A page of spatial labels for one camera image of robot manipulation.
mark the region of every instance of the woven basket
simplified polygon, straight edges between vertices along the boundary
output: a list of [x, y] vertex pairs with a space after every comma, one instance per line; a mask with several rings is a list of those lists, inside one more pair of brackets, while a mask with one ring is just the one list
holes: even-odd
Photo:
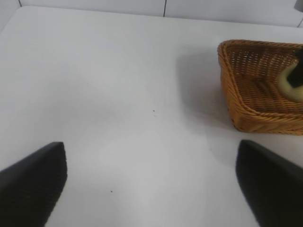
[[303, 135], [303, 103], [287, 100], [278, 75], [303, 44], [229, 40], [218, 47], [221, 84], [236, 129]]

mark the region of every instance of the white surface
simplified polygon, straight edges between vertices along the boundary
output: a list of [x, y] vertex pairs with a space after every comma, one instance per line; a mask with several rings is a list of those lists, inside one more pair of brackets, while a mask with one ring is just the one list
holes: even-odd
[[297, 27], [296, 0], [168, 0], [167, 17]]
[[0, 32], [19, 7], [18, 0], [0, 0]]
[[240, 140], [301, 166], [303, 140], [232, 127], [216, 48], [234, 38], [296, 43], [303, 30], [19, 9], [0, 35], [0, 169], [64, 141], [47, 227], [257, 227], [234, 171]]
[[153, 16], [164, 12], [164, 0], [21, 0], [21, 4]]

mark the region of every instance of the black gripper pad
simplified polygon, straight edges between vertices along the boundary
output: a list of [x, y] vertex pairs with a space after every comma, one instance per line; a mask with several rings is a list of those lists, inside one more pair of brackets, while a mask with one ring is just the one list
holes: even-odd
[[0, 172], [0, 227], [44, 227], [67, 179], [64, 145], [53, 142]]
[[303, 227], [303, 170], [300, 167], [255, 142], [243, 140], [236, 174], [261, 227]]

